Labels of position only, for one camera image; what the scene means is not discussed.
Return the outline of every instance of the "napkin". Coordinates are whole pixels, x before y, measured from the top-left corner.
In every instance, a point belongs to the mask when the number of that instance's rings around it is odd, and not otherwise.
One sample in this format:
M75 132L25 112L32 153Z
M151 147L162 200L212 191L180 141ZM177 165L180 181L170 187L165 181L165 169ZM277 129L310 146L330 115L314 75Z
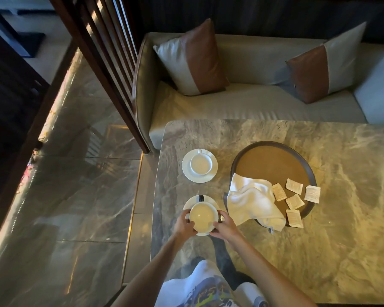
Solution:
M256 219L262 226L281 231L286 218L274 204L272 185L267 180L233 174L227 197L228 212L236 225Z

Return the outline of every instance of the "table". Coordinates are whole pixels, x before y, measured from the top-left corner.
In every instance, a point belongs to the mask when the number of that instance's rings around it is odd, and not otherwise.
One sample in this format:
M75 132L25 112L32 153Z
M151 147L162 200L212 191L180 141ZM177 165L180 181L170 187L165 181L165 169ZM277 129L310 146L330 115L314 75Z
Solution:
M151 258L168 240L184 203L206 194L225 209L230 167L247 145L277 141L299 152L321 187L320 204L304 229L270 234L254 220L239 229L275 267L317 303L384 304L384 126L260 120L189 120L167 124L159 158ZM219 163L213 180L189 181L181 162L191 149L210 150ZM185 278L201 259L222 271L250 275L219 239L193 237L167 279Z

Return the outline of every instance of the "teacup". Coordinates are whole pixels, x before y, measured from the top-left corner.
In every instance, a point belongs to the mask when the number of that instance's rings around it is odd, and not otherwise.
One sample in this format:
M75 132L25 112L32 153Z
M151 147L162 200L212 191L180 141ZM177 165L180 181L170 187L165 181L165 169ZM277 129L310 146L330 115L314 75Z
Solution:
M189 220L194 221L194 229L200 233L213 231L213 222L219 219L218 211L214 206L205 201L196 203L190 213Z
M212 170L212 159L209 155L198 149L198 154L191 158L190 167L193 173L197 175L206 175Z

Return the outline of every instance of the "leather pillow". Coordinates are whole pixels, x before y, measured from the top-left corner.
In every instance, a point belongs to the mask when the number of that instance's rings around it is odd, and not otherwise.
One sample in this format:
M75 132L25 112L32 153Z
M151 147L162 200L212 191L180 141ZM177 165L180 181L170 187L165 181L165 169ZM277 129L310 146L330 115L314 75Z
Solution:
M357 49L365 28L364 22L286 61L297 94L305 103L353 85Z
M154 50L178 91L186 96L215 92L229 86L220 65L215 28L210 19L180 38L155 45Z

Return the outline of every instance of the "white saucer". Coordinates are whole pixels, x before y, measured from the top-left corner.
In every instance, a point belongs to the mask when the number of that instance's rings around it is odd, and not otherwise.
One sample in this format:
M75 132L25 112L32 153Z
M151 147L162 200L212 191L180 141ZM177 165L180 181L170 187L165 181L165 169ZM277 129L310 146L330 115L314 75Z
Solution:
M197 174L193 173L191 170L191 166L190 166L191 159L196 154L198 154L198 150L202 150L202 153L208 155L210 157L210 159L212 160L212 169L206 175L197 175ZM189 180L191 180L192 182L195 182L195 183L205 183L205 182L212 180L213 177L217 173L217 168L218 168L217 167L217 160L216 160L215 156L210 151L204 150L204 149L194 149L192 151L189 151L182 160L183 173L185 174L185 176Z
M206 203L210 203L212 206L214 206L216 208L216 210L220 210L218 204L216 203L216 201L214 201L211 197L204 195L204 201ZM182 210L192 209L192 207L195 204L197 204L198 202L199 202L199 195L193 196L193 197L188 199L186 204L183 206ZM205 233L198 232L196 234L196 236L206 236L206 235L209 235L209 233L208 232L205 232Z

